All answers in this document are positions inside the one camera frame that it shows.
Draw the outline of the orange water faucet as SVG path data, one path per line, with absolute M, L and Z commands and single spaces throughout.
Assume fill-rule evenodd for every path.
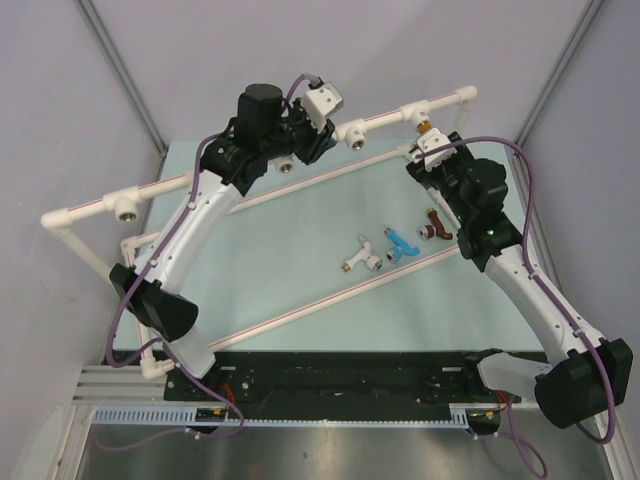
M 416 126 L 417 132 L 422 135 L 433 128 L 432 123 L 429 120 L 425 120 Z

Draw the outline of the white PVC pipe frame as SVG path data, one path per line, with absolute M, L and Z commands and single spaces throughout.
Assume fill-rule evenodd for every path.
M 414 101 L 392 111 L 374 115 L 369 118 L 358 118 L 340 125 L 334 124 L 336 130 L 333 138 L 336 140 L 336 145 L 344 143 L 349 149 L 358 151 L 365 146 L 366 135 L 372 130 L 384 128 L 396 123 L 407 122 L 417 132 L 416 126 L 425 120 L 430 121 L 432 112 L 449 106 L 456 106 L 458 108 L 454 124 L 457 127 L 462 127 L 467 121 L 469 111 L 477 95 L 478 92 L 475 87 L 465 86 L 449 94 L 434 99 Z M 270 162 L 269 166 L 275 165 L 280 170 L 286 170 L 295 160 L 298 159 L 290 156 L 285 159 L 274 160 Z M 136 217 L 137 207 L 142 202 L 153 200 L 159 196 L 180 189 L 185 190 L 186 198 L 192 185 L 194 165 L 195 159 L 193 166 L 180 176 L 142 186 L 131 186 L 116 190 L 103 195 L 97 200 L 79 206 L 46 212 L 41 216 L 41 225 L 113 286 L 109 274 L 115 265 L 108 266 L 104 260 L 76 235 L 74 231 L 75 224 L 81 220 L 106 212 L 113 213 L 115 217 L 122 222 L 131 221 Z M 240 206 L 246 205 L 245 197 L 233 207 L 229 213 Z M 160 235 L 161 230 L 152 240 L 150 246 Z M 125 255 L 125 261 L 122 265 L 126 267 L 133 266 L 147 252 L 148 248 L 139 257 L 134 257 L 131 254 Z M 147 379 L 157 378 L 173 368 L 178 368 L 175 366 L 173 359 L 166 354 L 162 343 L 157 341 L 155 332 L 149 327 L 140 324 L 130 311 L 125 311 L 122 314 L 114 335 L 111 335 L 109 331 L 107 337 L 108 346 L 105 352 L 105 358 L 109 366 L 113 368 L 124 368 L 134 361 L 138 361 L 142 374 Z

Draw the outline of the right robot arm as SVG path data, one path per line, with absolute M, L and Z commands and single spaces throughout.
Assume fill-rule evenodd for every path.
M 410 147 L 406 169 L 425 189 L 440 193 L 458 221 L 460 253 L 511 300 L 547 360 L 483 351 L 461 376 L 463 393 L 473 401 L 484 401 L 496 390 L 533 399 L 560 429 L 600 413 L 607 413 L 614 427 L 629 382 L 630 347 L 622 339 L 606 339 L 534 264 L 529 229 L 517 228 L 504 212 L 505 167 L 475 157 L 469 143 L 457 133 L 432 128 Z

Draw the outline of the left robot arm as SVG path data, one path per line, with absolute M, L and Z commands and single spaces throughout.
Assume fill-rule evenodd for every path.
M 220 374 L 215 356 L 196 326 L 199 308 L 180 291 L 199 252 L 220 223 L 247 194 L 270 162 L 290 156 L 315 163 L 336 144 L 330 115 L 343 99 L 335 86 L 308 80 L 299 98 L 271 84 L 249 85 L 239 96 L 227 127 L 201 141 L 189 194 L 147 252 L 133 266 L 115 265 L 109 278 L 120 296 L 109 333 L 130 311 L 152 329 L 197 398 L 214 397 Z

